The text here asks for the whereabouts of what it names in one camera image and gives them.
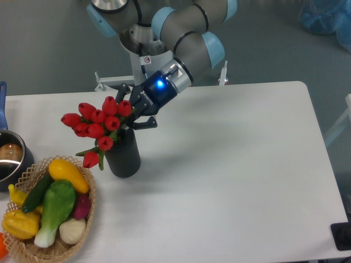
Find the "blue led light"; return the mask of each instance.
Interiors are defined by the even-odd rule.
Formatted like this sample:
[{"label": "blue led light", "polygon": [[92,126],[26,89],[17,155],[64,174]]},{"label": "blue led light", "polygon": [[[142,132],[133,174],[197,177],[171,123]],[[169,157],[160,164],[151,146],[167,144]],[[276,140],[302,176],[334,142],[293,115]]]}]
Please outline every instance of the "blue led light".
[{"label": "blue led light", "polygon": [[158,87],[159,89],[163,89],[163,88],[165,87],[165,83],[164,83],[163,81],[161,81],[161,80],[158,80],[158,81],[156,82],[156,85],[157,85],[157,87]]}]

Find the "wicker basket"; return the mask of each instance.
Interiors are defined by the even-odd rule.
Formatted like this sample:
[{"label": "wicker basket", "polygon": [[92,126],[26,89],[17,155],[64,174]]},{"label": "wicker basket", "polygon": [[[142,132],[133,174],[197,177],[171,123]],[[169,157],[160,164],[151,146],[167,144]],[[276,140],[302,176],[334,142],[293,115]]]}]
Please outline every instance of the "wicker basket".
[{"label": "wicker basket", "polygon": [[[82,162],[73,157],[65,156],[56,156],[48,159],[44,159],[37,164],[33,164],[32,167],[27,168],[27,172],[22,174],[22,178],[18,180],[18,183],[15,185],[17,190],[24,191],[29,193],[34,187],[35,183],[41,179],[44,173],[48,170],[49,163],[54,159],[65,159],[73,163],[87,179],[90,192],[89,199],[92,202],[92,208],[89,215],[86,217],[86,230],[75,245],[68,245],[62,241],[60,238],[59,231],[56,234],[55,242],[48,248],[39,248],[34,245],[34,238],[31,239],[18,239],[11,236],[9,233],[4,232],[4,244],[9,251],[9,255],[17,262],[20,263],[32,263],[32,262],[64,262],[71,256],[73,256],[79,248],[82,246],[84,240],[86,239],[90,226],[92,224],[92,219],[95,209],[95,182],[92,173],[90,170],[83,168]],[[8,203],[8,209],[6,212],[18,209],[19,207],[13,203]]]}]

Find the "yellow squash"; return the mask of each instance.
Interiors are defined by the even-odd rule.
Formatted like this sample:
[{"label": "yellow squash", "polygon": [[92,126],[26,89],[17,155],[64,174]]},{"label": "yellow squash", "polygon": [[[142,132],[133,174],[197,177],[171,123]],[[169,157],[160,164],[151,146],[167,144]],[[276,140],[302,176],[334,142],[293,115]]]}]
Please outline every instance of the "yellow squash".
[{"label": "yellow squash", "polygon": [[71,182],[79,193],[87,193],[89,184],[83,174],[71,162],[63,159],[52,160],[49,164],[49,174],[57,180],[67,180]]},{"label": "yellow squash", "polygon": [[20,239],[29,239],[39,231],[40,217],[36,213],[24,214],[21,210],[12,210],[4,214],[2,227],[10,235]]},{"label": "yellow squash", "polygon": [[[10,198],[19,207],[22,207],[24,200],[27,198],[27,194],[20,190],[17,190],[14,185],[9,185]],[[43,206],[39,205],[34,212],[38,214],[43,214]]]}]

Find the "pot handle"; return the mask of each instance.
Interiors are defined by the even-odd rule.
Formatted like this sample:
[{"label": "pot handle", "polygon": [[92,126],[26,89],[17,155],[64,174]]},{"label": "pot handle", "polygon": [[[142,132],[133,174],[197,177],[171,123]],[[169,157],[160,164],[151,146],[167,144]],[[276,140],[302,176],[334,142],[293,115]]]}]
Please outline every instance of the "pot handle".
[{"label": "pot handle", "polygon": [[8,130],[5,116],[5,101],[6,101],[6,82],[0,82],[0,130]]}]

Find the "tulip bouquet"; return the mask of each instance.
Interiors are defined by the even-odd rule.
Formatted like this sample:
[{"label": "tulip bouquet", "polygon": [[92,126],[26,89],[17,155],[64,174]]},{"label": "tulip bouquet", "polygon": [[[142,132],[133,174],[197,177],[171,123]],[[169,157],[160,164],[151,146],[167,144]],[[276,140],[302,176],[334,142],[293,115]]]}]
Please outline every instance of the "tulip bouquet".
[{"label": "tulip bouquet", "polygon": [[132,113],[132,105],[127,100],[118,104],[114,97],[108,96],[103,103],[102,110],[83,102],[79,104],[78,111],[81,115],[67,113],[61,121],[71,127],[78,137],[95,139],[95,147],[76,155],[84,156],[83,166],[85,168],[99,164],[100,170],[103,170],[105,151],[111,149],[114,142],[121,140],[118,136],[118,128]]}]

